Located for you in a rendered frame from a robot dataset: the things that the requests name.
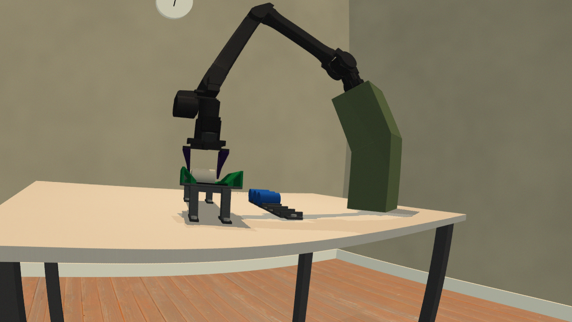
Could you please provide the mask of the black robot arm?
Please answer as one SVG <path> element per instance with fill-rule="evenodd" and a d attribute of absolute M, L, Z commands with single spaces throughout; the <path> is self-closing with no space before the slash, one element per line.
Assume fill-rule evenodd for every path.
<path fill-rule="evenodd" d="M 202 118 L 196 119 L 195 139 L 205 142 L 220 140 L 222 121 L 219 117 L 220 101 L 216 97 L 231 67 L 260 23 L 279 31 L 316 57 L 332 79 L 342 79 L 345 92 L 365 82 L 360 79 L 357 62 L 350 53 L 343 52 L 340 48 L 334 50 L 321 43 L 284 18 L 273 6 L 269 2 L 253 7 L 211 64 L 198 88 L 194 91 L 177 92 L 173 116 L 194 119 L 198 114 L 198 117 Z"/>

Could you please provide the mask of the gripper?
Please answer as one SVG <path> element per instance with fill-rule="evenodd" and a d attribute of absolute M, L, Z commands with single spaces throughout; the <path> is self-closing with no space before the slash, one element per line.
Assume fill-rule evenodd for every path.
<path fill-rule="evenodd" d="M 188 143 L 190 146 L 183 146 L 183 153 L 185 153 L 184 157 L 187 163 L 187 171 L 190 172 L 190 149 L 219 150 L 217 163 L 217 179 L 219 179 L 220 172 L 222 171 L 222 166 L 227 156 L 229 155 L 229 149 L 222 149 L 222 147 L 225 146 L 226 141 L 217 140 L 214 142 L 205 142 L 202 141 L 202 139 L 187 138 L 187 144 Z"/>

